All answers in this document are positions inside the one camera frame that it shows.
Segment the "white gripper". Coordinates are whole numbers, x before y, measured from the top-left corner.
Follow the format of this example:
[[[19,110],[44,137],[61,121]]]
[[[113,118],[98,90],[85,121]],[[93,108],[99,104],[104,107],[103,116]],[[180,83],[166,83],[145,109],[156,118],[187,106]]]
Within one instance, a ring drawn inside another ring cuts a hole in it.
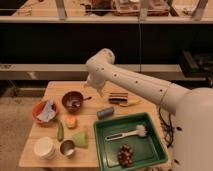
[[[84,84],[84,87],[92,87],[94,88],[100,96],[103,95],[103,88],[105,86],[105,81],[100,77],[94,76],[93,74],[89,74],[87,80]]]

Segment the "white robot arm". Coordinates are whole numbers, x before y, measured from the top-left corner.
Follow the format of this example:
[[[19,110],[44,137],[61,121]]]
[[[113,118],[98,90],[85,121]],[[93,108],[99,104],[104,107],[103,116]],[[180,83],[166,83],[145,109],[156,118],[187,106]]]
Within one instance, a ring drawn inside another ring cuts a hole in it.
[[[188,89],[114,65],[104,48],[86,62],[86,84],[101,92],[110,81],[175,115],[173,171],[213,171],[213,88]]]

